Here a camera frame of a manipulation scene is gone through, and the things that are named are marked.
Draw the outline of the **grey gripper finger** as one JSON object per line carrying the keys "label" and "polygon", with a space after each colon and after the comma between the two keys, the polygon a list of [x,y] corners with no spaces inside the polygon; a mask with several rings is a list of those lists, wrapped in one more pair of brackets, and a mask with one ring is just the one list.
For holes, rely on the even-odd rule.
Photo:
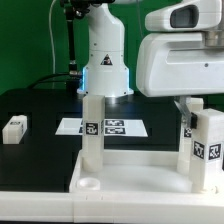
{"label": "grey gripper finger", "polygon": [[174,103],[182,115],[182,123],[185,125],[185,127],[196,129],[198,117],[188,108],[188,104],[190,103],[190,97],[176,96],[174,98]]}

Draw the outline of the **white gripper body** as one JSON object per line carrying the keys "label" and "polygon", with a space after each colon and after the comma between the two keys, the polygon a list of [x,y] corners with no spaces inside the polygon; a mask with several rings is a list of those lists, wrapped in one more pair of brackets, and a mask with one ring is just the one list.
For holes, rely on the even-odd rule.
{"label": "white gripper body", "polygon": [[182,0],[145,17],[137,88],[147,97],[224,92],[224,0]]}

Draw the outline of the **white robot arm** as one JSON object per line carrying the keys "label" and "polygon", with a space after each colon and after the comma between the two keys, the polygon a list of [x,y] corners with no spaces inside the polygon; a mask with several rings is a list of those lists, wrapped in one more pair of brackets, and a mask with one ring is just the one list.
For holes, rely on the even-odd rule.
{"label": "white robot arm", "polygon": [[[124,26],[110,3],[130,0],[85,0],[89,24],[89,61],[83,91],[121,97],[131,92],[124,64]],[[136,85],[147,97],[176,96],[189,127],[196,116],[186,106],[191,95],[224,92],[224,0],[182,0],[145,17],[151,33],[141,42]]]}

